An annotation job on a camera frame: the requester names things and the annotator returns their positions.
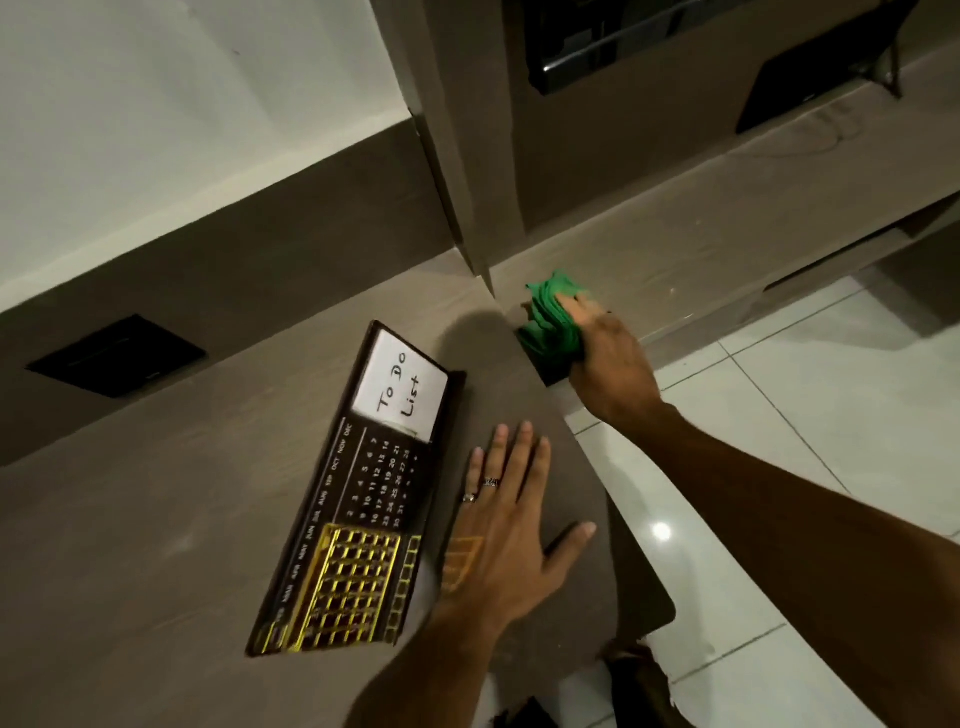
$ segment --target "white paper note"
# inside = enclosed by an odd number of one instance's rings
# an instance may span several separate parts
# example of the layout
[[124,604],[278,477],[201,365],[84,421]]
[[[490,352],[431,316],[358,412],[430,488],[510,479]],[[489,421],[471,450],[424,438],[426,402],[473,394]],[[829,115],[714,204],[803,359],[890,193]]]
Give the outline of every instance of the white paper note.
[[443,371],[381,330],[352,409],[428,443],[440,413],[446,380]]

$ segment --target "skin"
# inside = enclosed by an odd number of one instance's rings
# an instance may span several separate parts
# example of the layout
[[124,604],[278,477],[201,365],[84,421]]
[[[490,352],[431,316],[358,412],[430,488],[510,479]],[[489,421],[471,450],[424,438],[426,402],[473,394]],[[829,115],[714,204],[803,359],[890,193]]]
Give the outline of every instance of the skin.
[[[584,338],[570,382],[587,409],[660,467],[864,704],[890,726],[960,725],[960,546],[701,432],[662,401],[622,322],[587,296],[557,299]],[[348,728],[469,726],[496,641],[560,589],[593,535],[581,524],[544,557],[549,443],[524,484],[533,428],[521,427],[504,470],[508,435],[501,425],[490,452],[472,454],[466,489],[479,498],[458,515],[444,594]],[[501,472],[499,489],[480,489],[481,474]]]
[[701,432],[615,316],[558,300],[584,336],[570,382],[587,409],[660,467],[864,704],[890,726],[960,725],[960,546]]
[[[533,425],[523,423],[508,457],[509,435],[499,425],[490,451],[470,455],[465,491],[477,498],[457,514],[443,595],[414,639],[357,698],[348,728],[469,726],[497,640],[560,589],[596,531],[594,523],[580,523],[544,556],[540,511],[550,442],[543,437],[534,446]],[[481,486],[485,477],[500,479],[499,487]]]

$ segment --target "black calendar stand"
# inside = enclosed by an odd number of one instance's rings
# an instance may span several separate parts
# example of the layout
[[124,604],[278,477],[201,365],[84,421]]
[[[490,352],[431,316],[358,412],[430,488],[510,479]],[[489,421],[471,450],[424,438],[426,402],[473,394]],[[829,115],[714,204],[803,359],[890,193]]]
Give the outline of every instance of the black calendar stand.
[[[421,365],[446,375],[428,442],[354,411],[381,336],[394,337],[422,357]],[[396,643],[466,378],[447,372],[380,322],[371,323],[247,644],[250,657]]]

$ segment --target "green cloth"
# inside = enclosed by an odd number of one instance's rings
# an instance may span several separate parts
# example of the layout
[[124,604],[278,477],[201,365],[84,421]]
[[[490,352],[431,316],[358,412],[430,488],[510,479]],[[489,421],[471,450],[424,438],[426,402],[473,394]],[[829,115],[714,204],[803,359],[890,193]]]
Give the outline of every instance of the green cloth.
[[556,296],[558,293],[576,296],[583,289],[561,271],[554,271],[553,276],[542,283],[527,283],[527,288],[533,299],[530,321],[516,336],[540,378],[547,385],[554,384],[569,376],[573,362],[584,358],[580,330],[557,303]]

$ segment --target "white tile floor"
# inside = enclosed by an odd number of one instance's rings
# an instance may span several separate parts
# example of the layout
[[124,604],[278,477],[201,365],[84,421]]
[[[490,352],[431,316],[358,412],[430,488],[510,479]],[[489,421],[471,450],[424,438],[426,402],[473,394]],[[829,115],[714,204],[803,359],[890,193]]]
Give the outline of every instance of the white tile floor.
[[[884,285],[840,280],[664,368],[658,382],[707,432],[954,535],[960,326],[931,333],[927,320],[917,333]],[[650,644],[698,728],[880,725],[642,452],[589,413],[567,421],[677,604]],[[564,728],[615,726],[599,665],[544,705]]]

